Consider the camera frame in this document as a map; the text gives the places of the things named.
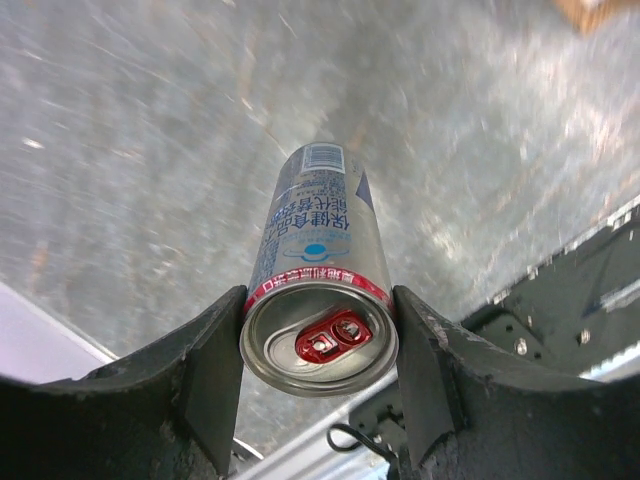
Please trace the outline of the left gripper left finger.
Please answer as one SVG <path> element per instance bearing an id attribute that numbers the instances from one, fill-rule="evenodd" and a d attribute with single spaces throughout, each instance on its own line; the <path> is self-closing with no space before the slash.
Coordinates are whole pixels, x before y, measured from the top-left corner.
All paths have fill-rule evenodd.
<path id="1" fill-rule="evenodd" d="M 4 479 L 221 479 L 228 475 L 247 289 L 79 380 L 1 380 Z"/>

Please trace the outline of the silver blue energy can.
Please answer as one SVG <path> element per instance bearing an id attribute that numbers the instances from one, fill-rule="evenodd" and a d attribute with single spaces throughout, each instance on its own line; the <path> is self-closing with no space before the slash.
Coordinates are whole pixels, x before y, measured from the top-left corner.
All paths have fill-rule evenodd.
<path id="1" fill-rule="evenodd" d="M 246 366 L 296 396 L 358 392 L 395 363 L 393 310 L 363 163 L 337 144 L 300 147 L 280 171 L 248 287 Z"/>

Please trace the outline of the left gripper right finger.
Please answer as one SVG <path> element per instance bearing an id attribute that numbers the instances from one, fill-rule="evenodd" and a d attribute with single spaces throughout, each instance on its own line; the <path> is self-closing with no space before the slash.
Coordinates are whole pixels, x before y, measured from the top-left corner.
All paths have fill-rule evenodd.
<path id="1" fill-rule="evenodd" d="M 639 380 L 519 358 L 394 290 L 408 451 L 423 479 L 635 479 Z"/>

